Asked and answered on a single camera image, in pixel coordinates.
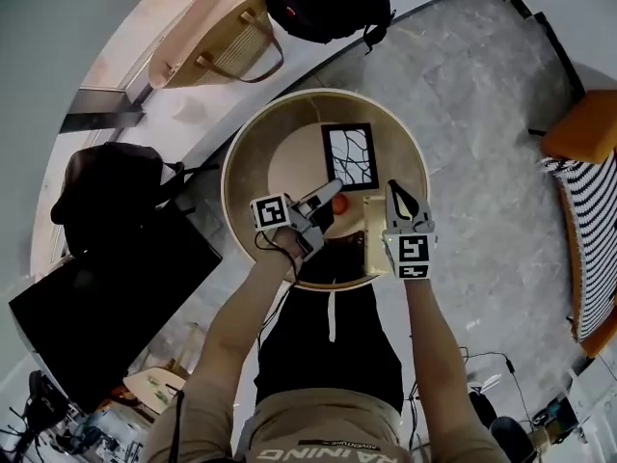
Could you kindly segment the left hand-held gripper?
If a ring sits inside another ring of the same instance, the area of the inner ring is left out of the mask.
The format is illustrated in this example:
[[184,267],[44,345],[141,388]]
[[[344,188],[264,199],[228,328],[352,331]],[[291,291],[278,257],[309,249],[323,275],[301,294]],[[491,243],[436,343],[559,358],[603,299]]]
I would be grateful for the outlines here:
[[[292,201],[284,193],[270,195],[250,202],[255,230],[268,232],[288,227],[299,237],[299,246],[311,259],[324,246],[324,235],[335,221],[332,198],[343,186],[339,178],[322,185],[299,201]],[[317,223],[314,213],[317,211]]]

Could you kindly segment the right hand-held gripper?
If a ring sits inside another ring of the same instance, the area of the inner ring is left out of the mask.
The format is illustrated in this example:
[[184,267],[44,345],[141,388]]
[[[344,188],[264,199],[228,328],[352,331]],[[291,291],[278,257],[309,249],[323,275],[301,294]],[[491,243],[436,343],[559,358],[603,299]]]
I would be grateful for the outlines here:
[[385,214],[382,240],[394,276],[403,281],[428,280],[437,242],[428,203],[418,202],[391,179],[385,188]]

